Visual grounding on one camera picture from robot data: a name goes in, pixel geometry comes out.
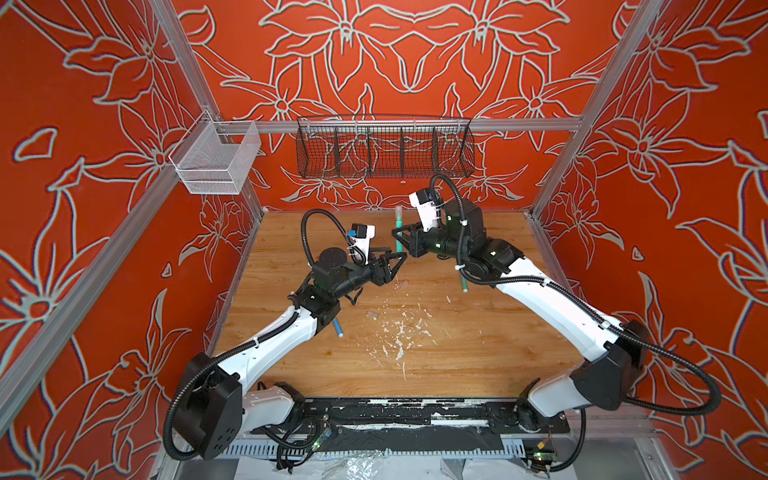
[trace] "white mesh basket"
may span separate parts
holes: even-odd
[[[180,146],[190,143],[189,148],[179,147],[170,156],[191,194],[238,194],[259,153],[261,138],[256,124],[248,122],[240,143],[228,143],[230,138],[217,132],[219,123],[204,112],[180,142]]]

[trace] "mesh basket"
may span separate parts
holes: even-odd
[[[469,177],[475,138],[467,118],[301,117],[296,138],[304,178]]]
[[[256,124],[248,122],[245,135],[237,137],[238,144],[229,143],[231,137],[217,132],[219,123],[204,112],[170,156],[191,194],[238,194],[259,153],[261,138]]]

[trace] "red wall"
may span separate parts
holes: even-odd
[[[174,0],[229,119],[399,113],[578,116],[637,2],[205,2]],[[566,132],[479,134],[459,184],[486,208],[534,200]],[[251,180],[262,204],[393,208],[424,180],[303,180],[291,135],[263,136]]]
[[[713,415],[653,414],[684,478],[768,475],[767,26],[765,2],[668,2],[543,222],[579,293],[720,382]],[[638,392],[702,386],[653,359]]]
[[[0,373],[200,113],[145,0],[0,8]],[[253,218],[176,186],[0,439],[3,478],[145,478]]]

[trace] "marker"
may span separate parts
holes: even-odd
[[[333,326],[336,327],[336,334],[339,336],[339,338],[344,336],[344,332],[341,331],[341,325],[339,325],[339,319],[336,317],[333,318]]]
[[[395,207],[395,227],[402,227],[402,205]],[[397,251],[402,252],[402,243],[397,240],[395,240],[395,243],[397,243]]]

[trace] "wooden tabletop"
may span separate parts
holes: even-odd
[[[372,247],[391,247],[393,212],[334,212],[344,227],[376,225]],[[301,213],[269,212],[253,245],[217,352],[274,321],[309,268],[301,245]],[[405,223],[418,221],[406,212]],[[484,213],[490,237],[503,238],[544,269],[522,214]],[[315,258],[346,246],[330,219],[309,221]],[[306,396],[516,396],[536,377],[581,362],[578,351],[517,300],[487,286],[463,293],[455,261],[408,258],[395,282],[369,283],[357,306],[342,299],[333,326],[283,357],[262,378],[290,383]]]

